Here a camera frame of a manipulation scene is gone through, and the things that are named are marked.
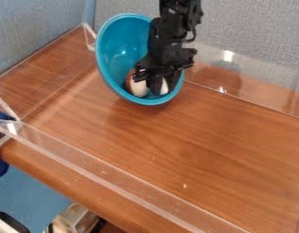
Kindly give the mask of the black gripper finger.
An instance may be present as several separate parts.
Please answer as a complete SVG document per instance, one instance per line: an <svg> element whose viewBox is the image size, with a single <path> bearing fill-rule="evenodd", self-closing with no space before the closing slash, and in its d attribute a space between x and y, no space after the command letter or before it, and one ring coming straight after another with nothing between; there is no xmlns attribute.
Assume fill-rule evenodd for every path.
<svg viewBox="0 0 299 233"><path fill-rule="evenodd" d="M150 91L152 92L154 95L159 95L162 92L162 87L163 87L163 77L162 76L155 76L147 81L147 85L150 88Z"/></svg>
<svg viewBox="0 0 299 233"><path fill-rule="evenodd" d="M182 76L182 70L175 70L171 72L171 74L167 76L167 83L169 83L169 90L173 91L174 88L178 85L181 76Z"/></svg>

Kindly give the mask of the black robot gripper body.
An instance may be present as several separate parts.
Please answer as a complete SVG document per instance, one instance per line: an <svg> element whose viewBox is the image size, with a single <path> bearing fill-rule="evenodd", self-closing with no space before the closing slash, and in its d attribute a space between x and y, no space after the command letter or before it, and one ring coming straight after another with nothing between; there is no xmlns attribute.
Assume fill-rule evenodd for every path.
<svg viewBox="0 0 299 233"><path fill-rule="evenodd" d="M175 70L185 71L195 63L195 48L183 45L197 39L198 19L195 17L157 17L150 24L147 54L136 62L134 80L150 80L167 76Z"/></svg>

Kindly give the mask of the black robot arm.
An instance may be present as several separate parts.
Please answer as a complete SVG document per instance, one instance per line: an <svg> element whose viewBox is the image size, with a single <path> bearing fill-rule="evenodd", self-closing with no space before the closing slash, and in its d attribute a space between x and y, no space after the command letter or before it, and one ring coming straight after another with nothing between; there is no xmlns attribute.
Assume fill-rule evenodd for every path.
<svg viewBox="0 0 299 233"><path fill-rule="evenodd" d="M132 73L132 80L144 81L157 96L175 89L183 70L195 63L198 51L183 44L195 41L202 16L201 0L159 0L159 17L150 23L147 54Z"/></svg>

